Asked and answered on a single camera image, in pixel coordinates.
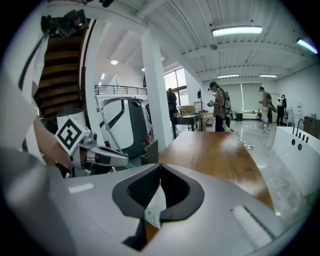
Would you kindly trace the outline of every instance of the wooden table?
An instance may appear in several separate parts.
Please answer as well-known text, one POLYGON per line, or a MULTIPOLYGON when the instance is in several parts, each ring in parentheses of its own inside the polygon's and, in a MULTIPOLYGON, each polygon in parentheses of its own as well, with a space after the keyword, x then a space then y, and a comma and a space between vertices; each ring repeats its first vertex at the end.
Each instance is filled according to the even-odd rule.
POLYGON ((229 132, 184 131, 159 154, 159 163, 189 168, 233 182, 274 211, 255 161, 237 138, 232 142, 233 136, 229 132))

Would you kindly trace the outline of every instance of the machine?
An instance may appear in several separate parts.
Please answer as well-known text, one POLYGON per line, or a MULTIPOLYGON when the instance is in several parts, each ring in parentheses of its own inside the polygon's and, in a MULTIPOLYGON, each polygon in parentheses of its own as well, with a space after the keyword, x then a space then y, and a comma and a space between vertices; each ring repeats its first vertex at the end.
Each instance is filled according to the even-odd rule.
POLYGON ((91 132, 75 115, 63 118, 64 123, 58 128, 55 137, 69 155, 72 177, 93 175, 96 166, 125 166, 129 163, 127 155, 97 145, 97 134, 91 132))
MULTIPOLYGON (((130 159, 144 154, 147 146, 148 131, 142 102, 139 98, 117 97, 105 99, 101 104, 114 138, 130 159)), ((104 122, 100 127, 105 129, 104 122)), ((112 139, 109 143, 112 149, 118 149, 112 139)))

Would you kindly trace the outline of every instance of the black table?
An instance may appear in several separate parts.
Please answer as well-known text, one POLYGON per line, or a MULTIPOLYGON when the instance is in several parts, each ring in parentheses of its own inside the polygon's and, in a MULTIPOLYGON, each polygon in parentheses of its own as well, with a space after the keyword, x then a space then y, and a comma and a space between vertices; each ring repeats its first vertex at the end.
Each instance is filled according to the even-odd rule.
POLYGON ((200 114, 186 114, 184 116, 177 116, 170 119, 172 123, 173 136, 177 137, 176 125, 191 125, 191 130, 195 131, 195 123, 202 121, 200 114))

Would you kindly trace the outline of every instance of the person in white pants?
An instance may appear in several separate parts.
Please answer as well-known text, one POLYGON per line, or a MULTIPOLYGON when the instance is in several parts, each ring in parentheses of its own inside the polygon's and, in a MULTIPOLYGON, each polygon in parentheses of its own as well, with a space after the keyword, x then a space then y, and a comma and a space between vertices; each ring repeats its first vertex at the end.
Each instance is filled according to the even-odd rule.
POLYGON ((270 130, 269 123, 268 123, 268 112, 269 112, 269 103, 267 102, 267 95, 265 88, 262 86, 260 87, 260 93, 262 93, 262 99, 259 101, 259 103, 262 104, 262 127, 264 127, 267 131, 270 130))

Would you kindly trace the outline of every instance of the cabinet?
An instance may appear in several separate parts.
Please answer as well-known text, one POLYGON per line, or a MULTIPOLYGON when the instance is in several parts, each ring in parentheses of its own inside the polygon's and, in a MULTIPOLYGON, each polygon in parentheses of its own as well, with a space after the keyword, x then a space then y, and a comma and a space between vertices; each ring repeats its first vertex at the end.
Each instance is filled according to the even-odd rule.
POLYGON ((303 130, 306 133, 320 139, 320 120, 305 116, 303 130))

